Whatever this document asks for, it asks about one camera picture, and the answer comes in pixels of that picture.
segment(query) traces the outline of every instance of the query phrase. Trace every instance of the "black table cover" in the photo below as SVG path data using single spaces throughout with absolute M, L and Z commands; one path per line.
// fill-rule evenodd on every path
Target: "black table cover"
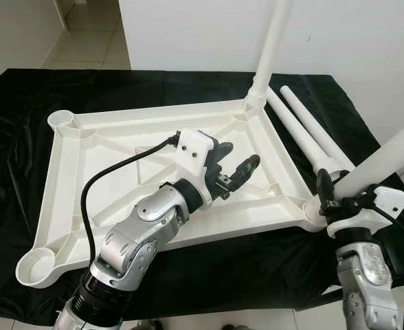
M 243 98 L 253 73 L 9 69 L 0 76 L 0 316 L 52 325 L 83 269 L 51 287 L 19 284 L 17 261 L 32 247 L 59 109 L 74 113 Z M 358 164 L 379 144 L 331 76 L 274 74 L 288 84 Z M 266 111 L 311 191 L 311 165 L 274 112 Z M 404 190 L 393 175 L 385 183 Z M 399 218 L 404 224 L 404 211 Z M 394 285 L 404 284 L 404 240 L 391 225 L 382 245 Z M 126 319 L 248 308 L 299 307 L 337 283 L 335 246 L 325 233 L 287 228 L 159 253 Z

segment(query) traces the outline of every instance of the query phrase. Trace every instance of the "tiled floor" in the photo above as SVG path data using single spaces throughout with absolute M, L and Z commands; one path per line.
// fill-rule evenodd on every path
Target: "tiled floor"
M 404 287 L 393 289 L 400 308 L 404 307 Z M 161 320 L 165 330 L 220 330 L 223 325 L 247 325 L 255 330 L 345 330 L 346 321 L 342 312 L 342 302 L 308 309 L 253 309 L 228 311 L 200 315 L 178 316 Z M 124 322 L 121 330 L 130 330 L 135 321 Z M 19 321 L 0 318 L 0 330 L 50 330 L 51 327 L 37 327 Z
M 88 0 L 67 15 L 69 33 L 48 56 L 45 69 L 130 69 L 117 0 Z

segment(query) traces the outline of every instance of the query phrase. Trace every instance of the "black cloth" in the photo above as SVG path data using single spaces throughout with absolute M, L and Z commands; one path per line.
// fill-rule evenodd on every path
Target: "black cloth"
M 0 316 L 52 325 L 83 269 L 45 289 L 20 285 L 17 261 L 32 247 L 53 132 L 48 115 L 158 107 L 243 98 L 253 73 L 51 71 L 9 69 L 0 76 Z M 288 84 L 347 156 L 358 164 L 379 144 L 331 76 L 274 74 Z M 267 115 L 306 184 L 315 176 L 274 112 Z M 385 181 L 403 189 L 393 175 Z M 399 220 L 404 224 L 404 211 Z M 375 235 L 394 284 L 404 284 L 404 240 L 393 225 Z M 337 282 L 334 242 L 325 231 L 286 228 L 159 253 L 126 319 L 248 308 L 299 307 Z

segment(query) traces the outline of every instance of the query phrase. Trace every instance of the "silver robotic arm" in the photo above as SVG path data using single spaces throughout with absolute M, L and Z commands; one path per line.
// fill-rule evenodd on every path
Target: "silver robotic arm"
M 400 215 L 404 192 L 373 185 L 359 196 L 336 201 L 325 170 L 318 173 L 317 189 L 320 213 L 328 222 L 327 233 L 339 246 L 337 273 L 343 288 L 347 329 L 400 329 L 399 311 L 391 292 L 392 276 L 372 235 Z
M 221 174 L 217 163 L 231 152 L 231 143 L 219 144 L 200 131 L 183 130 L 178 137 L 180 179 L 140 200 L 131 214 L 107 233 L 100 255 L 67 301 L 54 329 L 118 330 L 122 314 L 158 250 L 176 236 L 191 213 L 210 207 L 217 197 L 227 199 L 260 163 L 260 158 L 252 155 L 228 177 Z

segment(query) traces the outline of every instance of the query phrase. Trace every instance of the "white plastic leg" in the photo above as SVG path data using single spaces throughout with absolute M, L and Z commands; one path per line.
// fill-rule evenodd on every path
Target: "white plastic leg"
M 325 168 L 331 175 L 339 173 L 342 169 L 341 166 L 333 158 L 327 156 L 271 88 L 268 88 L 267 100 L 312 164 L 315 174 L 321 168 Z
M 360 193 L 370 184 L 378 184 L 404 167 L 404 129 L 364 160 L 352 172 L 335 184 L 335 197 L 350 197 Z M 318 214 L 318 196 L 306 201 L 304 210 L 312 221 L 322 222 Z
M 292 110 L 300 119 L 300 122 L 306 127 L 307 131 L 313 136 L 315 141 L 323 148 L 327 155 L 332 157 L 344 170 L 351 171 L 354 169 L 355 165 L 353 165 L 346 154 L 340 149 L 335 141 L 333 141 L 330 135 L 327 134 L 326 130 L 322 128 L 319 122 L 311 115 L 292 90 L 287 86 L 283 86 L 280 88 L 280 93 L 289 103 Z
M 254 81 L 246 97 L 246 110 L 261 108 L 266 103 L 266 93 L 271 80 L 272 67 L 286 27 L 291 0 L 277 0 L 266 35 L 265 46 L 258 62 Z

